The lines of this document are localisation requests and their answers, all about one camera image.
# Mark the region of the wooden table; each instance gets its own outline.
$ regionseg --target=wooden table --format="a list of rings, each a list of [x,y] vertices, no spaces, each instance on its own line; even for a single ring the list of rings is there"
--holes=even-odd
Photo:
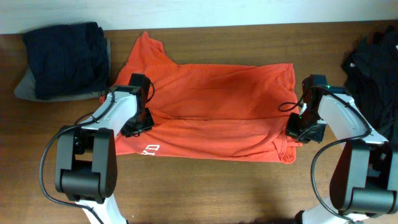
[[[148,30],[164,43],[177,63],[267,65],[294,63],[297,83],[312,73],[342,85],[343,59],[358,40],[384,31],[392,21],[213,27]],[[143,30],[107,31],[115,77]],[[24,75],[27,59],[21,35],[0,35],[0,220],[1,223],[88,223],[83,211],[47,200],[39,188],[39,161],[47,141],[64,124],[99,107],[97,99],[34,103],[18,100],[13,89]],[[296,86],[300,96],[300,85]],[[318,204],[310,184],[315,153],[335,138],[327,129],[324,142],[298,148],[292,165],[125,155],[118,157],[115,191],[121,213],[130,223],[239,223],[256,218],[290,218]],[[321,194],[328,186],[340,148],[318,161]],[[53,183],[55,147],[45,166],[45,184]],[[397,223],[384,215],[366,223]]]

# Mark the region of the black cable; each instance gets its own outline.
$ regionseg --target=black cable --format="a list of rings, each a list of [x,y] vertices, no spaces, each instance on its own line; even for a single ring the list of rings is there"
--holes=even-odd
[[[324,92],[326,92],[327,94],[331,95],[333,98],[335,98],[336,100],[340,101],[340,103],[342,103],[345,107],[349,108],[360,120],[361,122],[365,125],[366,127],[366,131],[364,134],[361,134],[359,136],[353,136],[353,137],[349,137],[349,138],[344,138],[344,139],[340,139],[334,142],[331,142],[329,144],[327,144],[326,146],[323,146],[314,156],[312,163],[311,163],[311,171],[310,171],[310,175],[311,175],[311,184],[312,184],[312,189],[315,193],[315,196],[317,197],[318,201],[320,202],[320,204],[328,211],[330,212],[332,215],[338,217],[338,218],[342,218],[344,220],[349,221],[350,223],[354,223],[354,220],[351,219],[350,217],[346,217],[344,215],[340,215],[339,213],[336,213],[335,211],[333,211],[321,198],[321,196],[319,195],[318,189],[317,189],[317,185],[315,183],[315,164],[317,163],[318,158],[320,157],[320,155],[325,152],[328,148],[335,146],[337,144],[340,143],[344,143],[347,142],[349,140],[354,140],[354,139],[361,139],[361,138],[365,138],[366,136],[370,135],[372,132],[372,129],[370,127],[370,125],[368,124],[368,122],[366,121],[366,119],[361,115],[360,112],[358,112],[355,108],[353,108],[349,102],[345,102],[343,99],[341,99],[340,97],[336,96],[334,93],[330,92],[329,90],[327,90],[326,88],[322,87],[322,86],[311,86],[303,95],[302,97],[298,100],[297,103],[292,103],[292,102],[286,102],[286,103],[282,103],[279,106],[279,111],[281,112],[288,112],[293,110],[294,108],[296,108],[297,106],[299,106],[301,104],[301,101],[304,99],[304,96],[311,90],[311,89],[321,89]],[[287,109],[287,110],[281,110],[280,107],[286,104],[294,104],[293,107]]]
[[[281,105],[279,105],[278,110],[279,110],[280,112],[289,112],[289,111],[293,110],[294,108],[296,108],[296,107],[298,107],[298,106],[301,106],[301,107],[302,107],[303,104],[301,104],[301,101],[304,100],[305,95],[307,95],[307,93],[308,93],[309,91],[310,91],[310,89],[308,89],[308,90],[300,97],[300,99],[298,100],[297,103],[293,103],[293,102],[285,102],[285,103],[282,103]],[[294,105],[294,106],[291,107],[291,108],[289,108],[289,109],[282,110],[281,107],[284,106],[284,105],[287,105],[287,104]]]
[[[75,204],[75,203],[64,202],[64,201],[61,201],[61,200],[58,200],[58,199],[55,199],[55,198],[51,197],[49,195],[49,193],[46,191],[45,187],[44,187],[43,169],[44,169],[44,162],[45,162],[45,158],[47,157],[47,153],[48,153],[51,145],[54,143],[55,140],[57,140],[61,135],[65,134],[65,133],[67,133],[67,132],[69,132],[69,131],[71,131],[73,129],[81,128],[83,126],[95,123],[96,120],[101,119],[112,108],[113,104],[115,103],[115,94],[114,94],[113,90],[109,90],[109,91],[112,93],[111,103],[95,120],[93,119],[93,120],[85,122],[85,123],[80,123],[80,124],[76,124],[76,125],[70,126],[68,128],[65,128],[65,129],[59,131],[55,136],[53,136],[53,138],[49,141],[49,143],[47,144],[46,148],[44,149],[42,160],[40,161],[40,170],[39,170],[40,188],[42,189],[43,194],[44,194],[45,197],[47,197],[49,200],[51,200],[51,201],[53,201],[55,203],[59,203],[60,205],[66,205],[66,206],[71,206],[71,207],[76,207],[76,208],[87,209],[89,212],[91,212],[94,215],[94,217],[98,220],[98,222],[100,224],[104,224],[104,223],[99,218],[99,216],[95,213],[93,208],[91,208],[89,206],[86,206],[86,205],[78,205],[78,204]]]
[[[87,117],[87,116],[89,116],[89,115],[92,115],[93,113],[94,113],[94,111],[92,111],[92,112],[90,112],[90,113],[87,113],[87,114],[84,114],[83,116],[79,117],[79,118],[75,121],[75,125],[76,125],[77,123],[79,123],[79,121],[81,121],[83,118],[85,118],[85,117]]]
[[[155,85],[154,85],[154,83],[150,83],[150,85],[152,86],[152,96],[150,96],[150,98],[147,100],[147,103],[149,103],[150,102],[150,100],[154,97],[154,95],[155,95]]]

